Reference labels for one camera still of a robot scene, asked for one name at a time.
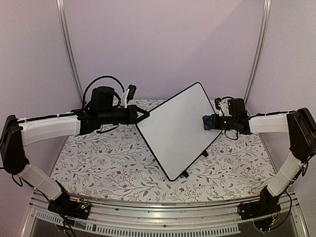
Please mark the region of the white whiteboard black frame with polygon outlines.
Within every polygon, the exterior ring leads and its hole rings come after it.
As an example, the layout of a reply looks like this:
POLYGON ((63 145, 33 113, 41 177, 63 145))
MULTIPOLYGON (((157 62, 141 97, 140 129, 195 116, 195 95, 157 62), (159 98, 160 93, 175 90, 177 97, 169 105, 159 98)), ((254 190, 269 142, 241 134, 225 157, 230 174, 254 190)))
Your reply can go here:
POLYGON ((150 110, 136 127, 169 181, 175 181, 220 135, 205 130, 202 117, 215 113, 196 82, 150 110))

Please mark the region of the blue whiteboard eraser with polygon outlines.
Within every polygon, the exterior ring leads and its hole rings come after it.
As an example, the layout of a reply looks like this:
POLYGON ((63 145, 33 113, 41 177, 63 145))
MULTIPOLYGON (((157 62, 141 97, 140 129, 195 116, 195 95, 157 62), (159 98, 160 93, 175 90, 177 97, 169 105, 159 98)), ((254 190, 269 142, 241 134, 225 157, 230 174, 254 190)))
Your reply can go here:
POLYGON ((212 121, 211 121, 211 116, 209 115, 204 115, 202 117, 202 120, 203 120, 203 126, 204 126, 204 130, 211 130, 212 127, 212 121))

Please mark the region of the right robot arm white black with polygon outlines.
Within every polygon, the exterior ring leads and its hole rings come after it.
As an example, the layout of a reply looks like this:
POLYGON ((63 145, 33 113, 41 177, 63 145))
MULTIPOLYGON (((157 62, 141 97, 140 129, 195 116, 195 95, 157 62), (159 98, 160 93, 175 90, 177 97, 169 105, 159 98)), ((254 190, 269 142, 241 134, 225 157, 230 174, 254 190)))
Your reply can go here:
POLYGON ((257 196, 268 185, 286 160, 288 134, 241 135, 238 140, 221 134, 210 146, 207 171, 211 200, 257 196))

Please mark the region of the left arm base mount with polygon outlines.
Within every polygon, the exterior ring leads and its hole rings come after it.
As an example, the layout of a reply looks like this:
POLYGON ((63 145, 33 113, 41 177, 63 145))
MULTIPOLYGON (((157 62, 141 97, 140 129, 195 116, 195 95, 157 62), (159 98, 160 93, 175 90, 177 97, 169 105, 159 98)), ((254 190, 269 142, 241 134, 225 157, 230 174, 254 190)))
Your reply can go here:
POLYGON ((70 200, 67 197, 59 197, 49 202, 48 210, 63 216, 87 220, 91 210, 91 202, 82 198, 70 200))

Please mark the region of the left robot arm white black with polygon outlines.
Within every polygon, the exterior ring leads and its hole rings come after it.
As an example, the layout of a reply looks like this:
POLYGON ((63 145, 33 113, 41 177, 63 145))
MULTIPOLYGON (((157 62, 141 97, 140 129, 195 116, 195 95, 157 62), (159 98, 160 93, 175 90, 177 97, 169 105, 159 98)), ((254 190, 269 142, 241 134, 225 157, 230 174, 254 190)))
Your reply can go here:
POLYGON ((36 118, 7 116, 0 137, 0 156, 3 169, 28 183, 33 189, 43 193, 62 214, 70 214, 73 203, 60 184, 30 161, 29 147, 38 148, 51 140, 58 141, 69 136, 102 133, 104 125, 137 124, 149 117, 146 111, 130 105, 136 87, 130 85, 119 96, 108 86, 100 86, 92 91, 90 101, 81 108, 61 114, 36 118))

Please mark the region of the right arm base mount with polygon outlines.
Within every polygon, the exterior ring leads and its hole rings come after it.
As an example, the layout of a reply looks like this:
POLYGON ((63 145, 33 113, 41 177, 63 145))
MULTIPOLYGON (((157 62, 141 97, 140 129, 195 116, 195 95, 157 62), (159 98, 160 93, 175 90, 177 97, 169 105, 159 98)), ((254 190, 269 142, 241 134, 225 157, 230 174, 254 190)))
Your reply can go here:
POLYGON ((258 201, 243 201, 237 207, 242 220, 255 219, 254 227, 261 232, 269 232, 274 227, 281 211, 278 199, 260 195, 258 201))

